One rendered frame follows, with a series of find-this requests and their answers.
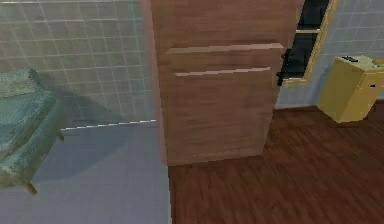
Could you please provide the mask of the brown wooden room door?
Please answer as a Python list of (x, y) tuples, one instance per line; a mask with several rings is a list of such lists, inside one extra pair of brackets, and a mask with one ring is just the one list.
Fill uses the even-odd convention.
[(139, 0), (163, 160), (259, 155), (305, 0)]

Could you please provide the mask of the yellow framed window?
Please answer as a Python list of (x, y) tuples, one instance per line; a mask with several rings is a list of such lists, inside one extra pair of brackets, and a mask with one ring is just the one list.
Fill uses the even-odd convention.
[(304, 1), (290, 47), (289, 78), (282, 85), (301, 85), (309, 81), (337, 5), (338, 0)]

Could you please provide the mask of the yellow wooden nightstand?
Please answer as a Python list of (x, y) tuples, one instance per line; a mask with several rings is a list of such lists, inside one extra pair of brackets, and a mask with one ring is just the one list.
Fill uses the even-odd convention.
[(363, 120), (384, 89), (384, 59), (336, 57), (317, 107), (337, 123)]

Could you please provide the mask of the teal green sofa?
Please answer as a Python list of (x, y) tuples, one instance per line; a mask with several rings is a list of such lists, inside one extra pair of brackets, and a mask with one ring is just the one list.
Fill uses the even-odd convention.
[(63, 140), (64, 107), (36, 70), (0, 72), (0, 188), (31, 183), (54, 142)]

